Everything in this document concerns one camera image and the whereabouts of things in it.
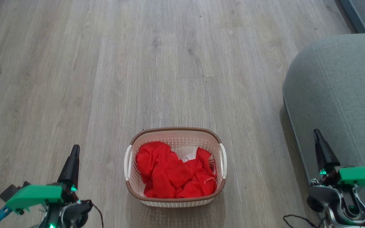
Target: crumpled red fabric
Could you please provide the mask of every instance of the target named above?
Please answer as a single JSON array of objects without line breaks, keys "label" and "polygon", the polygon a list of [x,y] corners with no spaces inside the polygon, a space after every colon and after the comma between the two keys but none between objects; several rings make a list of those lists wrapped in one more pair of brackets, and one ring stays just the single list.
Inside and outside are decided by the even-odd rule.
[{"label": "crumpled red fabric", "polygon": [[136,154],[137,168],[150,198],[194,198],[208,196],[217,188],[216,174],[209,164],[211,154],[200,147],[196,158],[183,162],[162,142],[142,145]]}]

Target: sofa seam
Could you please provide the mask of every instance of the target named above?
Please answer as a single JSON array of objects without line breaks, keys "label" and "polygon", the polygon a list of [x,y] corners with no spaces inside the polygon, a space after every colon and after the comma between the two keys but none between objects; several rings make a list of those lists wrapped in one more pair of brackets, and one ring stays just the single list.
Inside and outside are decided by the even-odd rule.
[{"label": "sofa seam", "polygon": [[348,139],[349,139],[349,142],[352,144],[352,147],[354,149],[354,154],[357,155],[359,157],[359,161],[362,162],[362,157],[361,157],[361,153],[359,151],[359,148],[357,147],[357,144],[355,142],[355,139],[353,137],[353,134],[351,133],[350,131],[350,127],[346,121],[346,118],[344,117],[344,113],[342,111],[342,108],[340,107],[340,103],[339,103],[339,100],[336,96],[336,92],[335,90],[333,89],[333,84],[332,84],[332,81],[330,80],[330,77],[328,76],[328,74],[326,73],[326,69],[325,67],[323,66],[322,64],[322,61],[320,59],[320,51],[318,50],[317,48],[317,45],[315,44],[314,45],[314,54],[317,58],[317,62],[318,62],[318,65],[319,65],[319,68],[320,70],[323,72],[323,75],[326,77],[327,79],[327,82],[328,82],[328,86],[329,86],[329,91],[330,91],[330,94],[333,96],[334,100],[335,100],[335,107],[336,107],[336,110],[337,110],[337,113],[340,115],[341,117],[341,120],[343,122],[343,125],[345,126],[346,128],[346,132],[347,132],[347,136],[348,136]]}]

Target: dark red object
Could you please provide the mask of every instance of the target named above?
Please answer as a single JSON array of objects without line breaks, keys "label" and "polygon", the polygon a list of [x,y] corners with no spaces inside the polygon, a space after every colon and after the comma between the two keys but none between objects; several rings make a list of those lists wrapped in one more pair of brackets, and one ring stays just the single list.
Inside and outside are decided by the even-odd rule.
[{"label": "dark red object", "polygon": [[184,163],[165,143],[142,145],[136,161],[143,183],[146,183],[145,196],[195,198],[211,195],[217,184],[214,167],[209,164],[210,156],[207,150],[198,148],[196,158]]}]

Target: wooden floor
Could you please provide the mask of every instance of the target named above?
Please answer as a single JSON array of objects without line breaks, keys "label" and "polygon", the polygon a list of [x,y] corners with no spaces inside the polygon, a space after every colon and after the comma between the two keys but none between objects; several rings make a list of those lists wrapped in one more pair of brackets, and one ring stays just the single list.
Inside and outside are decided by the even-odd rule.
[{"label": "wooden floor", "polygon": [[[78,195],[107,228],[316,221],[281,85],[301,49],[346,33],[332,0],[0,0],[0,193],[55,182],[80,144]],[[172,126],[208,128],[226,147],[226,187],[208,206],[149,208],[126,189],[132,137]],[[94,210],[86,227],[99,225]]]}]

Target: gray upholstery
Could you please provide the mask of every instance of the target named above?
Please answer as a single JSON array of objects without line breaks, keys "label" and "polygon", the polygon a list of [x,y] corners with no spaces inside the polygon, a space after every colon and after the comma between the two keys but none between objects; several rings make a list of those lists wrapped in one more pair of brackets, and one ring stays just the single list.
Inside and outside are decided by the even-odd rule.
[{"label": "gray upholstery", "polygon": [[318,177],[314,128],[342,164],[365,165],[365,34],[305,48],[288,70],[283,97],[309,179]]}]

